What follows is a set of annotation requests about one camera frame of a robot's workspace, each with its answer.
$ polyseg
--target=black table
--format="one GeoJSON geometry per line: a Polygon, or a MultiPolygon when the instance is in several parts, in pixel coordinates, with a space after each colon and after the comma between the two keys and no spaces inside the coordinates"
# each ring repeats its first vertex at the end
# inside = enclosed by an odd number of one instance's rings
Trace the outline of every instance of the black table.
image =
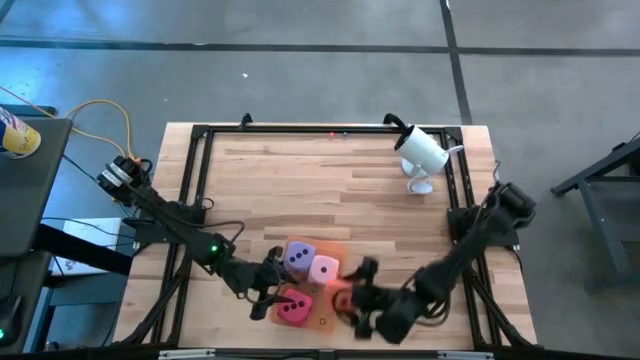
{"type": "Polygon", "coordinates": [[[40,224],[72,123],[68,119],[25,122],[40,132],[40,147],[24,159],[0,157],[0,297],[23,296],[20,338],[0,348],[0,354],[22,351],[49,275],[51,254],[125,276],[131,266],[129,256],[40,224]]]}

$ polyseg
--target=wood grain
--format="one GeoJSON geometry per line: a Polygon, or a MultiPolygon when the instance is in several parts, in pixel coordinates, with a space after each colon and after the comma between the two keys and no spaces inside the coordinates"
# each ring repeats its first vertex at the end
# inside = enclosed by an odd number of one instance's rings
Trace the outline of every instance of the wood grain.
{"type": "MultiPolygon", "coordinates": [[[[166,199],[178,197],[191,125],[167,124],[153,182],[166,199]]],[[[463,134],[474,196],[479,201],[492,184],[494,156],[489,132],[486,127],[467,126],[463,134]]],[[[292,235],[339,241],[349,250],[347,271],[355,269],[362,256],[376,256],[380,260],[376,282],[400,285],[416,268],[440,259],[450,249],[445,216],[449,198],[442,174],[434,178],[434,193],[407,194],[407,179],[393,152],[394,143],[391,135],[352,134],[331,139],[318,134],[217,134],[205,194],[215,201],[215,207],[208,212],[207,221],[245,221],[247,230],[238,239],[237,254],[248,260],[260,261],[270,247],[283,245],[292,235]]],[[[202,148],[200,144],[190,201],[202,148]]],[[[454,168],[461,189],[458,167],[454,168]]],[[[463,197],[460,203],[465,204],[463,197]]],[[[235,229],[230,226],[218,231],[231,236],[235,229]]],[[[128,335],[156,299],[167,248],[153,245],[134,259],[115,339],[128,335]]],[[[505,250],[490,249],[487,261],[496,301],[523,336],[535,342],[515,258],[505,250]]],[[[356,341],[352,329],[343,324],[327,335],[268,320],[255,322],[249,319],[250,304],[237,300],[220,279],[197,266],[191,279],[181,347],[472,348],[460,284],[453,291],[452,312],[445,324],[438,328],[416,326],[400,346],[392,346],[377,335],[371,341],[356,341]]],[[[486,328],[484,312],[481,321],[486,328]]]]}

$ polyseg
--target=metal stand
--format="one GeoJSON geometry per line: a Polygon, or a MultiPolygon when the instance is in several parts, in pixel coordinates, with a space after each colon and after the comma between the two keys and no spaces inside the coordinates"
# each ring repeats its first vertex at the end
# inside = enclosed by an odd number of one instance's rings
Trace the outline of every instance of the metal stand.
{"type": "Polygon", "coordinates": [[[570,190],[578,189],[589,213],[589,218],[604,243],[609,260],[615,274],[607,279],[588,281],[585,284],[587,292],[594,293],[606,288],[622,285],[640,284],[640,272],[629,269],[629,259],[623,246],[625,241],[615,227],[615,218],[607,218],[603,208],[596,206],[595,188],[622,187],[637,184],[635,193],[640,191],[640,177],[638,176],[607,176],[609,172],[640,159],[640,139],[616,147],[609,155],[589,166],[585,170],[570,177],[560,185],[551,189],[556,196],[562,196],[570,190]]]}

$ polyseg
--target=concrete floor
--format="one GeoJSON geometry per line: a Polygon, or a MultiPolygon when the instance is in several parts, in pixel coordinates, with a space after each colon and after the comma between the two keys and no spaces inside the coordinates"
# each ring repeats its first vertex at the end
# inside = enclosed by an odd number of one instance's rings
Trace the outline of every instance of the concrete floor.
{"type": "MultiPolygon", "coordinates": [[[[461,46],[640,48],[634,0],[449,4],[461,46]]],[[[438,0],[17,0],[0,38],[447,45],[438,0]]],[[[463,55],[461,66],[473,123],[489,126],[501,178],[539,204],[521,242],[540,344],[637,356],[640,291],[584,292],[606,259],[577,194],[556,199],[548,189],[640,130],[640,58],[463,55]]],[[[446,54],[0,48],[0,69],[0,84],[63,111],[94,98],[119,102],[132,117],[135,153],[153,160],[168,121],[239,121],[251,112],[260,122],[378,123],[394,112],[415,123],[461,124],[446,54]]],[[[0,102],[15,101],[0,94],[0,102]]],[[[124,143],[114,108],[86,109],[77,121],[124,143]]],[[[116,154],[78,136],[66,152],[92,173],[116,154]]],[[[65,163],[46,214],[122,215],[65,163]]],[[[84,311],[87,324],[101,326],[87,325],[81,336],[63,331],[71,314],[56,313],[50,340],[102,342],[112,313],[84,311]]]]}

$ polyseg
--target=wire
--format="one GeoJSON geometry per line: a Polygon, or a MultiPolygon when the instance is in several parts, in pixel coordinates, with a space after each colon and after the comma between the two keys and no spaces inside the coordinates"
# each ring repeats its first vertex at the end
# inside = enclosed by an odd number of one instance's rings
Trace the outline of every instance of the wire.
{"type": "Polygon", "coordinates": [[[127,214],[128,217],[133,217],[133,215],[127,211],[127,209],[124,208],[124,205],[122,205],[122,203],[120,201],[118,201],[118,205],[120,205],[120,209],[122,209],[122,211],[127,214]]]}
{"type": "Polygon", "coordinates": [[[51,217],[51,216],[43,217],[43,218],[42,218],[42,220],[64,220],[64,221],[71,221],[71,222],[74,222],[74,223],[77,223],[77,224],[82,224],[82,225],[90,226],[90,227],[92,227],[92,228],[94,228],[94,229],[96,229],[96,230],[98,230],[98,231],[100,231],[100,232],[103,232],[103,233],[107,234],[107,235],[112,235],[112,236],[122,236],[122,237],[126,237],[126,238],[133,239],[133,240],[135,240],[135,239],[136,239],[136,238],[134,238],[133,236],[129,236],[129,235],[122,235],[122,234],[110,233],[110,232],[108,232],[108,231],[105,231],[105,230],[100,229],[100,227],[98,227],[98,226],[96,226],[96,225],[93,225],[93,224],[90,224],[90,223],[87,223],[87,222],[84,222],[84,221],[78,221],[78,220],[73,220],[73,219],[69,219],[69,218],[51,217]]]}
{"type": "Polygon", "coordinates": [[[496,167],[493,168],[493,182],[496,183],[498,182],[498,168],[500,167],[500,164],[502,164],[502,162],[500,162],[500,160],[496,160],[496,167]]]}
{"type": "MultiPolygon", "coordinates": [[[[38,110],[42,114],[44,114],[44,115],[46,115],[46,116],[48,116],[50,118],[53,118],[53,119],[56,118],[53,114],[43,110],[42,108],[40,108],[39,106],[33,104],[32,102],[22,98],[21,96],[17,95],[16,93],[12,92],[11,90],[5,88],[4,86],[0,86],[0,89],[4,90],[9,95],[11,95],[11,96],[15,97],[16,99],[24,102],[25,104],[31,106],[32,108],[38,110]]],[[[73,109],[69,110],[64,115],[64,117],[65,118],[69,118],[69,116],[75,117],[75,115],[77,115],[77,113],[80,110],[84,109],[85,107],[87,107],[88,105],[91,105],[91,104],[110,104],[110,105],[115,106],[116,108],[118,108],[118,110],[120,110],[122,112],[122,115],[124,115],[124,120],[125,120],[126,127],[127,127],[127,152],[129,154],[130,158],[135,159],[135,155],[131,151],[131,121],[129,120],[129,114],[127,113],[127,111],[120,104],[116,103],[115,101],[106,100],[106,99],[90,100],[90,101],[84,102],[84,103],[74,107],[73,109]]],[[[87,132],[84,132],[84,131],[78,129],[75,126],[73,126],[71,128],[71,130],[73,130],[74,132],[76,132],[76,133],[78,133],[80,135],[89,137],[91,139],[96,139],[96,140],[107,142],[107,143],[115,146],[118,149],[118,151],[120,151],[120,153],[122,154],[123,157],[127,157],[127,155],[124,152],[124,149],[122,149],[122,147],[120,145],[118,145],[115,141],[113,141],[113,140],[111,140],[109,138],[98,136],[98,135],[89,134],[87,132]]]]}
{"type": "Polygon", "coordinates": [[[520,258],[520,254],[518,254],[516,249],[514,249],[512,246],[505,246],[504,248],[512,252],[513,255],[515,255],[516,260],[518,261],[518,265],[520,266],[520,273],[524,274],[524,269],[522,267],[522,259],[520,258]]]}
{"type": "Polygon", "coordinates": [[[66,154],[62,154],[62,158],[67,160],[71,165],[75,166],[83,174],[87,175],[91,180],[93,180],[93,182],[95,182],[96,184],[98,183],[98,180],[96,178],[91,176],[91,174],[89,174],[88,172],[84,171],[84,169],[81,168],[80,165],[78,165],[75,161],[71,160],[66,154]]]}
{"type": "Polygon", "coordinates": [[[56,262],[56,265],[58,265],[58,270],[60,270],[60,275],[62,275],[62,277],[65,277],[66,275],[64,274],[64,271],[62,271],[62,266],[60,266],[60,263],[58,262],[58,257],[54,256],[53,260],[56,262]]]}
{"type": "Polygon", "coordinates": [[[208,207],[208,208],[206,207],[206,208],[204,208],[204,209],[205,209],[205,210],[211,210],[211,209],[213,209],[213,205],[215,204],[215,203],[213,202],[213,200],[212,200],[211,198],[204,198],[204,200],[209,200],[209,201],[211,201],[211,206],[210,206],[210,207],[208,207]]]}
{"type": "Polygon", "coordinates": [[[219,223],[199,225],[199,227],[201,227],[201,228],[209,228],[209,227],[218,227],[218,226],[224,226],[224,225],[240,225],[240,229],[238,230],[238,232],[236,232],[235,235],[233,235],[233,237],[231,238],[230,242],[232,244],[234,242],[236,242],[236,239],[240,236],[240,234],[242,234],[242,232],[244,231],[244,228],[245,228],[244,221],[241,221],[241,220],[223,221],[223,222],[219,222],[219,223]]]}
{"type": "Polygon", "coordinates": [[[244,221],[240,221],[240,220],[232,220],[232,221],[223,221],[223,222],[219,222],[219,223],[213,223],[213,224],[196,224],[196,223],[192,223],[189,221],[185,221],[182,220],[174,215],[171,215],[169,213],[167,213],[166,211],[164,211],[162,208],[160,208],[158,205],[154,204],[151,200],[145,198],[142,194],[140,194],[140,192],[138,192],[138,190],[136,188],[134,188],[133,186],[131,186],[131,184],[129,184],[126,180],[124,180],[120,175],[118,175],[115,171],[113,171],[113,169],[111,169],[111,166],[109,166],[109,164],[105,164],[105,167],[107,169],[107,171],[109,171],[113,176],[116,177],[116,179],[120,180],[120,182],[122,182],[122,185],[126,186],[129,190],[131,190],[131,192],[133,192],[134,194],[138,195],[138,197],[140,199],[143,199],[144,201],[147,202],[147,204],[151,205],[154,209],[156,209],[159,213],[161,213],[162,215],[171,218],[183,225],[187,225],[187,226],[192,226],[195,228],[207,228],[207,227],[217,227],[217,226],[222,226],[222,225],[229,225],[229,224],[237,224],[240,225],[240,230],[234,235],[234,237],[231,239],[230,243],[233,243],[238,236],[240,236],[240,234],[242,233],[242,231],[244,231],[245,228],[245,223],[244,221]]]}
{"type": "Polygon", "coordinates": [[[633,137],[627,142],[632,142],[633,140],[635,140],[638,137],[638,135],[640,135],[640,130],[638,130],[638,132],[635,135],[633,135],[633,137]]]}

